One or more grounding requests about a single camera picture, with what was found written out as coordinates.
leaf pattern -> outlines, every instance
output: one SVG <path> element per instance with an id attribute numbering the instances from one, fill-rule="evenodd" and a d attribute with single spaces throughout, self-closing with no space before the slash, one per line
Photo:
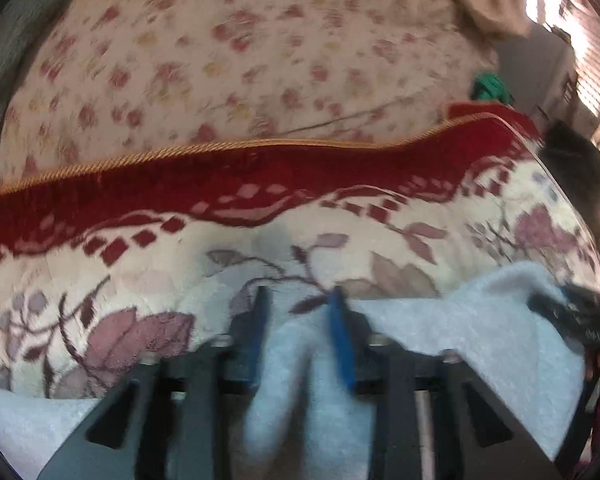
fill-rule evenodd
<path id="1" fill-rule="evenodd" d="M 0 314 L 0 331 L 8 332 L 11 325 L 11 310 L 5 310 Z"/>
<path id="2" fill-rule="evenodd" d="M 24 292 L 17 293 L 11 300 L 11 308 L 14 312 L 22 312 L 24 309 Z"/>
<path id="3" fill-rule="evenodd" d="M 24 339 L 23 334 L 14 334 L 11 332 L 9 332 L 7 334 L 6 352 L 7 352 L 7 357 L 10 360 L 15 361 L 16 358 L 18 357 L 18 353 L 20 352 L 20 347 L 22 346 L 23 339 Z"/>
<path id="4" fill-rule="evenodd" d="M 349 240 L 349 235 L 341 233 L 323 233 L 318 235 L 315 241 L 315 247 L 328 247 L 331 249 L 339 249 Z"/>
<path id="5" fill-rule="evenodd" d="M 246 257 L 231 249 L 215 249 L 208 251 L 206 256 L 215 264 L 221 267 L 231 267 L 234 265 L 241 264 Z"/>
<path id="6" fill-rule="evenodd" d="M 22 357 L 27 362 L 33 362 L 40 358 L 42 352 L 46 350 L 46 345 L 33 346 L 29 348 L 26 352 L 24 352 L 24 356 Z"/>
<path id="7" fill-rule="evenodd" d="M 54 382 L 55 373 L 49 362 L 49 356 L 45 354 L 42 361 L 42 378 L 44 384 L 45 397 L 50 397 L 51 385 Z"/>
<path id="8" fill-rule="evenodd" d="M 413 264 L 400 268 L 388 258 L 372 253 L 371 272 L 376 285 L 389 298 L 436 298 L 440 295 L 433 280 Z"/>
<path id="9" fill-rule="evenodd" d="M 338 282 L 348 298 L 357 300 L 380 300 L 386 298 L 386 292 L 375 283 L 365 278 L 356 280 L 343 280 Z"/>
<path id="10" fill-rule="evenodd" d="M 138 319 L 137 312 L 136 307 L 114 312 L 91 330 L 84 355 L 77 356 L 78 366 L 59 379 L 55 397 L 103 395 L 144 351 L 162 357 L 187 351 L 195 319 L 192 314 L 161 312 Z"/>
<path id="11" fill-rule="evenodd" d="M 296 262 L 303 264 L 303 265 L 306 263 L 306 251 L 302 247 L 293 245 L 293 246 L 291 246 L 291 252 L 292 252 Z"/>
<path id="12" fill-rule="evenodd" d="M 307 312 L 311 312 L 315 310 L 319 306 L 324 305 L 327 301 L 327 297 L 325 295 L 321 296 L 311 296 L 310 298 L 304 298 L 304 300 L 299 301 L 291 308 L 292 314 L 306 314 Z"/>
<path id="13" fill-rule="evenodd" d="M 405 233 L 404 239 L 407 241 L 409 248 L 423 260 L 427 260 L 430 264 L 436 264 L 436 259 L 433 257 L 433 251 L 430 245 L 420 240 L 416 235 Z"/>
<path id="14" fill-rule="evenodd" d="M 30 297 L 27 303 L 27 308 L 29 309 L 29 313 L 34 316 L 39 316 L 44 312 L 46 306 L 48 305 L 48 301 L 46 300 L 46 296 L 41 290 L 36 290 Z"/>
<path id="15" fill-rule="evenodd" d="M 83 328 L 88 328 L 93 321 L 95 315 L 95 309 L 93 307 L 93 300 L 91 298 L 85 298 L 80 306 L 80 323 Z"/>
<path id="16" fill-rule="evenodd" d="M 404 237 L 407 245 L 423 260 L 427 260 L 430 264 L 436 264 L 436 260 L 433 256 L 431 246 L 421 240 L 419 237 L 432 238 L 434 240 L 442 240 L 446 237 L 446 231 L 435 228 L 424 222 L 415 222 L 407 225 L 402 230 L 402 236 Z"/>

black plastic part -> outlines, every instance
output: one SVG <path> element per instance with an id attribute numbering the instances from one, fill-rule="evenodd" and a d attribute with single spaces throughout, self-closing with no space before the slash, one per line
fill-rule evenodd
<path id="1" fill-rule="evenodd" d="M 369 480 L 422 477 L 417 390 L 430 393 L 435 478 L 561 478 L 528 431 L 466 362 L 416 354 L 382 336 L 372 340 L 365 317 L 347 307 L 341 291 L 330 301 L 338 313 L 331 322 L 345 327 L 344 331 L 332 327 L 332 334 L 338 334 L 336 355 L 340 359 L 339 352 L 345 349 L 345 358 L 354 360 L 340 370 L 359 374 L 344 379 L 353 382 L 351 391 L 376 396 Z"/>
<path id="2" fill-rule="evenodd" d="M 137 364 L 67 438 L 39 480 L 230 480 L 221 394 L 258 385 L 265 289 L 228 335 Z"/>
<path id="3" fill-rule="evenodd" d="M 416 411 L 417 354 L 397 343 L 377 347 L 382 363 L 382 392 L 376 403 L 376 426 L 369 463 L 369 480 L 422 477 L 420 433 Z"/>
<path id="4" fill-rule="evenodd" d="M 572 475 L 576 464 L 580 461 L 582 450 L 587 445 L 589 435 L 591 435 L 596 413 L 587 413 L 586 405 L 589 403 L 599 378 L 600 372 L 598 371 L 592 380 L 585 382 L 567 434 L 564 436 L 560 451 L 554 459 L 556 469 L 565 478 Z"/>

pink flower pattern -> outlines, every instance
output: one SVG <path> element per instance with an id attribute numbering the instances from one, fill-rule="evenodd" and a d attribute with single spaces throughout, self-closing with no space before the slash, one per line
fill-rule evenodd
<path id="1" fill-rule="evenodd" d="M 176 312 L 138 319 L 135 307 L 109 314 L 89 334 L 84 355 L 75 354 L 75 367 L 59 379 L 50 377 L 49 394 L 56 399 L 102 396 L 138 362 L 142 352 L 166 358 L 186 352 L 194 319 L 193 314 Z"/>
<path id="2" fill-rule="evenodd" d="M 485 251 L 497 264 L 507 265 L 520 260 L 543 264 L 554 276 L 570 280 L 573 277 L 570 259 L 595 268 L 595 248 L 579 227 L 568 232 L 557 226 L 546 204 L 538 203 L 531 211 L 514 218 L 513 226 L 503 216 L 499 221 L 467 224 L 473 245 Z"/>
<path id="3" fill-rule="evenodd" d="M 455 15 L 452 0 L 73 0 L 11 100 L 0 180 L 210 140 L 404 140 L 494 66 Z"/>

gold rope trim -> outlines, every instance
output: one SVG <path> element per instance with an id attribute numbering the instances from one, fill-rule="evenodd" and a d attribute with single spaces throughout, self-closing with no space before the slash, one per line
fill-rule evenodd
<path id="1" fill-rule="evenodd" d="M 135 153 L 125 155 L 118 158 L 110 158 L 101 160 L 91 164 L 77 164 L 75 166 L 67 166 L 58 170 L 46 171 L 28 178 L 24 178 L 12 184 L 0 184 L 0 196 L 16 193 L 29 187 L 38 186 L 40 184 L 48 184 L 66 178 L 83 176 L 91 173 L 102 173 L 103 171 L 115 170 L 117 168 L 125 168 L 134 166 L 144 162 L 153 160 L 163 160 L 166 158 L 176 158 L 185 155 L 195 155 L 197 153 L 209 152 L 224 152 L 227 150 L 243 150 L 246 148 L 262 148 L 265 146 L 321 146 L 324 148 L 341 148 L 344 150 L 388 150 L 406 146 L 412 142 L 426 139 L 437 135 L 444 130 L 467 124 L 481 119 L 493 118 L 503 122 L 514 133 L 515 129 L 507 123 L 503 118 L 498 117 L 490 112 L 479 112 L 468 116 L 463 116 L 456 119 L 446 120 L 437 124 L 433 128 L 407 140 L 400 142 L 391 142 L 388 144 L 369 144 L 366 142 L 352 142 L 350 140 L 319 140 L 319 139 L 253 139 L 253 140 L 232 140 L 227 142 L 210 142 L 207 144 L 194 144 L 189 146 L 172 146 L 170 148 L 162 148 L 153 150 L 152 152 Z"/>
<path id="2" fill-rule="evenodd" d="M 451 102 L 443 105 L 443 109 L 442 109 L 442 120 L 443 121 L 451 120 L 451 119 L 449 119 L 449 109 L 456 105 L 465 105 L 465 106 L 471 105 L 474 107 L 487 107 L 487 106 L 500 105 L 502 107 L 508 108 L 509 110 L 515 111 L 515 108 L 513 106 L 504 105 L 497 99 L 489 99 L 488 101 L 451 101 Z"/>

